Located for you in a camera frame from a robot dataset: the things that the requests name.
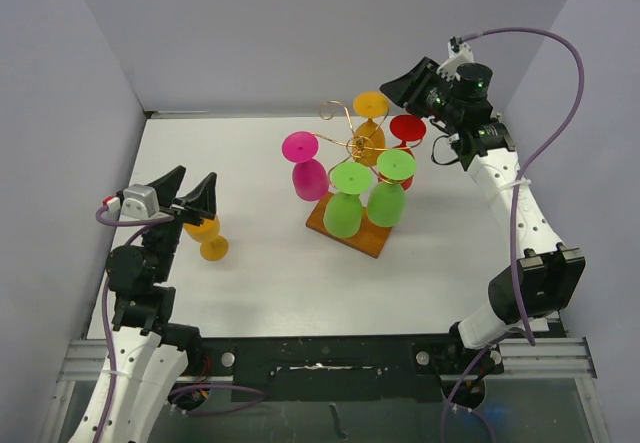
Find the red plastic wine glass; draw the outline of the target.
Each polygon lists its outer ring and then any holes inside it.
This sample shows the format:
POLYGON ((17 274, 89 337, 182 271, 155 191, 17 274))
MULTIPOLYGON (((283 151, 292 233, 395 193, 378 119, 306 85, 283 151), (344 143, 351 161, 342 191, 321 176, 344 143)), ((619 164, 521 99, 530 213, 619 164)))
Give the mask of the red plastic wine glass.
POLYGON ((377 180, 380 183, 397 183, 408 190, 417 170, 413 149, 423 142, 426 124, 419 117, 401 114, 391 119, 388 129, 397 143, 391 147, 385 143, 376 144, 377 180))

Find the orange wine glass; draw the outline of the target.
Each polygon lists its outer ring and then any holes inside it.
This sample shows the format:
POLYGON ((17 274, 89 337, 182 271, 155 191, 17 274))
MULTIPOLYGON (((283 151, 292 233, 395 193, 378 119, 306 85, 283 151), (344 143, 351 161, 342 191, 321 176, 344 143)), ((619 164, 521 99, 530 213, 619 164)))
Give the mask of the orange wine glass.
POLYGON ((388 115, 390 105, 380 92, 370 91, 359 94, 353 100, 355 113, 365 121, 355 131, 357 143, 363 148, 359 151, 359 162, 366 167, 373 167, 380 154, 386 148, 382 122, 388 115))
POLYGON ((229 251, 229 243, 220 234, 218 217, 204 219, 200 225, 184 223, 183 229, 188 236, 200 244, 200 255, 206 261, 219 261, 229 251))

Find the orange wine glass front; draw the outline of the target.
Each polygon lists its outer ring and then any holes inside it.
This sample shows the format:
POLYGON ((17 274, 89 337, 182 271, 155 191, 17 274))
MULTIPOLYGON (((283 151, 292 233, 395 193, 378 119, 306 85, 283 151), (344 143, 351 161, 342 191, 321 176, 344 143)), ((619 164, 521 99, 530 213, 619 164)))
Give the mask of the orange wine glass front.
POLYGON ((388 115, 390 105, 380 92, 370 91, 359 94, 353 100, 355 113, 365 121, 355 131, 357 143, 363 148, 359 151, 359 162, 366 167, 373 167, 380 154, 386 148, 382 122, 388 115))

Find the green wine glass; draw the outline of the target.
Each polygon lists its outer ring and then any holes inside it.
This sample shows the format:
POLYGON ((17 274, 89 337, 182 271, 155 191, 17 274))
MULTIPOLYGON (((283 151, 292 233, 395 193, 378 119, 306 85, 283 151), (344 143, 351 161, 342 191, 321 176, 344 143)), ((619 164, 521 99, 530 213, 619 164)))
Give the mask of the green wine glass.
POLYGON ((328 233, 337 238, 350 238, 360 229, 363 218, 361 194, 373 182, 370 170, 355 161, 337 165, 331 172, 330 182, 337 192, 329 199, 323 223, 328 233))
POLYGON ((405 150, 389 149, 379 156, 377 172, 380 181, 369 195, 367 217, 376 226, 394 227, 401 221, 406 206, 402 183, 414 176, 416 161, 405 150))

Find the pink plastic wine glass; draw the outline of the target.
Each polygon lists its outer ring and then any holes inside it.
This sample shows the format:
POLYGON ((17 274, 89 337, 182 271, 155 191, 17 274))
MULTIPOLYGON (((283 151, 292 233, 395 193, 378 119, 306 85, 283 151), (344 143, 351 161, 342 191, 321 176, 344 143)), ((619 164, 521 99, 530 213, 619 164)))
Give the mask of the pink plastic wine glass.
POLYGON ((292 182, 295 192, 305 201, 318 201, 328 192, 327 171, 315 158, 318 150, 317 137, 306 131, 291 133, 281 146, 284 158, 294 164, 292 182))

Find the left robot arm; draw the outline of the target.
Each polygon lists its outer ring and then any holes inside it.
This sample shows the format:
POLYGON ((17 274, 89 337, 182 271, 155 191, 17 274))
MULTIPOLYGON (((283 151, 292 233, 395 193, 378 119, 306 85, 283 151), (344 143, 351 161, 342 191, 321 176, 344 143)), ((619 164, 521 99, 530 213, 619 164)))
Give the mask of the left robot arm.
POLYGON ((135 232, 105 262, 100 300, 107 354, 74 442, 145 442, 177 378, 200 368, 200 331, 170 318, 176 290, 167 286, 186 224, 217 214, 217 175, 184 196, 177 166, 146 185, 106 198, 95 219, 135 232))

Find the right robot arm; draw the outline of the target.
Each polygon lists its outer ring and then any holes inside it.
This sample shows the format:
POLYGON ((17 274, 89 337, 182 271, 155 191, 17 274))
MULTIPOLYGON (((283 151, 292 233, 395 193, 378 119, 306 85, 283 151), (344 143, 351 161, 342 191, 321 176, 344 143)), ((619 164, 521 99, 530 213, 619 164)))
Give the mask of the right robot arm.
POLYGON ((492 76, 480 63, 464 62, 448 74, 423 58, 380 87, 409 114, 443 124, 509 240, 509 265, 490 282, 486 303, 458 323, 460 338, 445 347, 446 362, 459 372, 478 364, 480 348, 509 330, 566 308, 586 267, 581 250, 567 247, 551 228, 520 173, 514 140, 488 99, 492 76))

